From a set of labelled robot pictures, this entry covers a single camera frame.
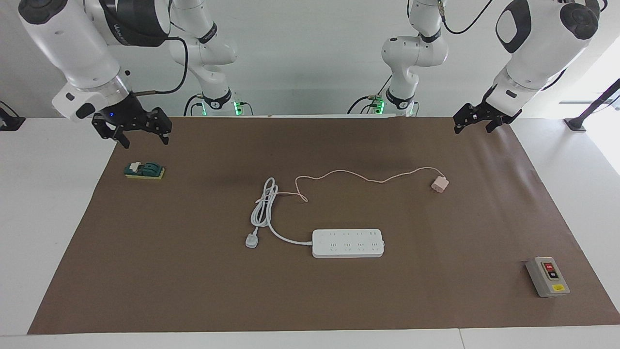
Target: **white power strip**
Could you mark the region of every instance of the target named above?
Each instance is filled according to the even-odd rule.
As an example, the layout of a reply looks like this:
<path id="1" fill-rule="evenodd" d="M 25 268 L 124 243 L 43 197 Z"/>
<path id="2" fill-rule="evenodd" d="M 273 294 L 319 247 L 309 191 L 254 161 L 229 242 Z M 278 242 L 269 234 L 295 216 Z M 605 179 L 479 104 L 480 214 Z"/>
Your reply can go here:
<path id="1" fill-rule="evenodd" d="M 312 232 L 315 258 L 379 258 L 383 256 L 379 229 L 317 229 Z"/>

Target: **white plug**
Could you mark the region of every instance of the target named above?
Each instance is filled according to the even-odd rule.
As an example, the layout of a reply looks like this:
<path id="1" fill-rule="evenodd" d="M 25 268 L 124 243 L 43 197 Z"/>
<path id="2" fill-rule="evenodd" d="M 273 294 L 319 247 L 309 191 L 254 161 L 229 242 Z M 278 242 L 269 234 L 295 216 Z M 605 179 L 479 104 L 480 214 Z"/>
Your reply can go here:
<path id="1" fill-rule="evenodd" d="M 431 184 L 430 187 L 433 188 L 433 190 L 438 193 L 443 193 L 443 191 L 446 190 L 446 187 L 448 186 L 448 184 L 450 184 L 448 179 L 442 176 L 438 176 L 437 179 L 433 182 L 433 184 Z"/>
<path id="2" fill-rule="evenodd" d="M 246 247 L 256 248 L 259 244 L 259 237 L 254 234 L 249 234 L 246 238 Z"/>

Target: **white robotic arm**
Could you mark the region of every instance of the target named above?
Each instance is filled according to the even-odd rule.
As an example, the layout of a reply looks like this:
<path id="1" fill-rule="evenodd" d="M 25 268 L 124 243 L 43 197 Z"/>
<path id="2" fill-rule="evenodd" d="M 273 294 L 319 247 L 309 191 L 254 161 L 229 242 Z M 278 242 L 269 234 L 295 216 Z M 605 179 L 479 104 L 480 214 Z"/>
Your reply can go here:
<path id="1" fill-rule="evenodd" d="M 35 43 L 65 75 L 67 84 L 54 97 L 54 107 L 73 120 L 93 115 L 102 138 L 129 147 L 124 131 L 145 130 L 168 144 L 172 122 L 161 108 L 146 112 L 138 96 L 173 93 L 134 93 L 107 45 L 156 47 L 171 41 L 174 60 L 185 64 L 199 80 L 210 115 L 238 114 L 226 76 L 217 67 L 234 62 L 234 42 L 217 34 L 205 0 L 21 0 L 20 19 Z M 174 10 L 181 38 L 169 37 Z"/>
<path id="2" fill-rule="evenodd" d="M 218 65 L 237 60 L 237 45 L 218 35 L 218 26 L 211 18 L 205 0 L 173 0 L 172 10 L 183 31 L 189 48 L 188 69 L 196 76 L 202 88 L 203 106 L 210 116 L 237 114 L 234 93 Z M 185 63 L 185 52 L 180 43 L 170 44 L 170 54 L 179 63 Z"/>
<path id="3" fill-rule="evenodd" d="M 145 111 L 131 91 L 118 61 L 107 50 L 106 39 L 95 23 L 101 15 L 111 33 L 108 40 L 124 45 L 158 46 L 168 36 L 167 11 L 145 0 L 118 11 L 123 2 L 99 0 L 98 14 L 87 14 L 74 0 L 21 0 L 22 24 L 47 58 L 65 75 L 67 84 L 52 104 L 73 120 L 93 116 L 92 125 L 102 138 L 112 138 L 125 148 L 130 145 L 124 131 L 144 130 L 168 144 L 172 122 L 161 108 Z M 128 16 L 123 22 L 118 17 Z M 125 23 L 140 25 L 140 31 Z"/>
<path id="4" fill-rule="evenodd" d="M 415 66 L 437 66 L 448 57 L 436 0 L 414 0 L 409 23 L 418 36 L 389 39 L 382 49 L 381 56 L 392 70 L 391 85 L 382 96 L 387 113 L 410 113 L 419 81 Z"/>
<path id="5" fill-rule="evenodd" d="M 453 117 L 454 131 L 490 121 L 487 131 L 510 124 L 521 108 L 566 69 L 598 30 L 597 0 L 513 0 L 500 16 L 496 33 L 512 54 L 478 106 L 465 104 Z"/>

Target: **gray switch box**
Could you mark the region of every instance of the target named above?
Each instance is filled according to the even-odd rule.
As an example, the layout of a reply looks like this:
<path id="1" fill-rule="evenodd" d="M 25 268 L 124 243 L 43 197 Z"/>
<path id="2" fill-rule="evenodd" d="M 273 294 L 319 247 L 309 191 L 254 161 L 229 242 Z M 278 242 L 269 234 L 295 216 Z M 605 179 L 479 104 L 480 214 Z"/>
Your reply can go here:
<path id="1" fill-rule="evenodd" d="M 566 296 L 569 285 L 551 257 L 536 257 L 525 263 L 538 295 L 543 298 Z"/>

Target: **brown paper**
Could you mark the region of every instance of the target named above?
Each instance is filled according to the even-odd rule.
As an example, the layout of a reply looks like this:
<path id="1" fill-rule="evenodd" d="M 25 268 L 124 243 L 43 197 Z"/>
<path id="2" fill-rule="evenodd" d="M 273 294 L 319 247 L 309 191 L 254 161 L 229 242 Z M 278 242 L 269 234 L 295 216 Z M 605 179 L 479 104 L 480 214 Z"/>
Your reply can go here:
<path id="1" fill-rule="evenodd" d="M 29 333 L 433 329 L 620 324 L 585 255 L 509 127 L 461 135 L 451 119 L 175 119 L 170 145 L 116 147 Z M 127 179 L 131 162 L 166 167 Z M 268 229 L 251 250 L 265 180 L 273 226 L 377 228 L 378 259 L 318 260 Z M 552 256 L 571 289 L 537 297 L 523 261 Z"/>

